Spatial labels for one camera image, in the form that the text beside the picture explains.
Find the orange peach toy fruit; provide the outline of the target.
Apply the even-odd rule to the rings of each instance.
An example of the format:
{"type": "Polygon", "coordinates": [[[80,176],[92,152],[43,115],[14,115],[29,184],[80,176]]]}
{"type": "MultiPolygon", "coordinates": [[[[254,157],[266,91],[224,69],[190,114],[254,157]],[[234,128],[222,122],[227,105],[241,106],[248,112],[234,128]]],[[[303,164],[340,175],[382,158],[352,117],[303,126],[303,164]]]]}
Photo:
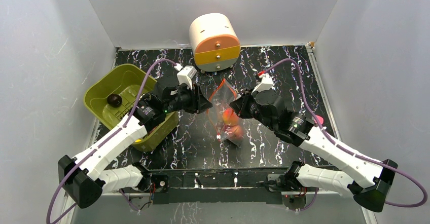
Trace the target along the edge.
{"type": "Polygon", "coordinates": [[[235,126],[239,123],[239,117],[232,108],[227,108],[222,114],[222,119],[225,125],[235,126]]]}

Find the clear zip bag orange zipper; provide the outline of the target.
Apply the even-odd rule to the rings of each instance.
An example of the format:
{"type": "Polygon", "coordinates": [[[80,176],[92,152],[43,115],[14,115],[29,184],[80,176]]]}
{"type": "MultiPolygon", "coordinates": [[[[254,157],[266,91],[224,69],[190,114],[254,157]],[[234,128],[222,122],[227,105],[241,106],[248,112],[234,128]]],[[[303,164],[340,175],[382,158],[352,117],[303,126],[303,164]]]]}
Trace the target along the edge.
{"type": "Polygon", "coordinates": [[[223,79],[209,97],[212,108],[206,111],[206,115],[216,131],[218,141],[239,147],[244,140],[244,129],[241,118],[230,106],[237,97],[237,91],[223,79]]]}

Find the dark purple toy plum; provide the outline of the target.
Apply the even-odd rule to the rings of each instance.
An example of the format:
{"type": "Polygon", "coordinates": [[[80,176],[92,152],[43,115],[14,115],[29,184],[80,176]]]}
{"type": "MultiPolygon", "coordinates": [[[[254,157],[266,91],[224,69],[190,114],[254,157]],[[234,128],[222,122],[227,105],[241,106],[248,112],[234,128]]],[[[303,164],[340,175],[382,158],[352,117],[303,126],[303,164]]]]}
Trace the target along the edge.
{"type": "Polygon", "coordinates": [[[111,94],[106,98],[108,105],[113,108],[119,108],[122,105],[123,99],[118,94],[111,94]]]}

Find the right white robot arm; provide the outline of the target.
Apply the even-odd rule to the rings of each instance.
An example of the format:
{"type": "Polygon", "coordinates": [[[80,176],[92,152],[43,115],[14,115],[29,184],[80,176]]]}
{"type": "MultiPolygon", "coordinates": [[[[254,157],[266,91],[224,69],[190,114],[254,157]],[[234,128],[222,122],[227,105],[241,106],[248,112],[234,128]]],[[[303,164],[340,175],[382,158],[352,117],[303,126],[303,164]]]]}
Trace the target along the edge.
{"type": "Polygon", "coordinates": [[[329,170],[294,161],[284,175],[268,176],[268,188],[275,192],[319,188],[353,197],[370,211],[383,210],[395,176],[395,162],[364,160],[358,151],[324,135],[313,119],[289,110],[284,99],[272,89],[245,91],[229,105],[240,118],[259,121],[280,140],[317,154],[336,167],[329,170]]]}

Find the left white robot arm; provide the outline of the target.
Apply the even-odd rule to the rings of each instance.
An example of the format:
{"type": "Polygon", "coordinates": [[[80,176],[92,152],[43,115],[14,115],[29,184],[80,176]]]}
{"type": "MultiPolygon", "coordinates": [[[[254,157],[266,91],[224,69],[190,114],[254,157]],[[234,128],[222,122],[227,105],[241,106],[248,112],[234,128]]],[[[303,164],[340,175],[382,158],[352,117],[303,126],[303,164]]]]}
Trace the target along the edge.
{"type": "Polygon", "coordinates": [[[108,170],[107,166],[138,139],[161,125],[167,114],[183,110],[200,114],[212,107],[198,83],[181,83],[163,88],[161,95],[139,92],[124,118],[95,145],[58,161],[58,190],[65,192],[80,208],[94,204],[103,194],[134,188],[148,191],[152,173],[142,164],[108,170]]]}

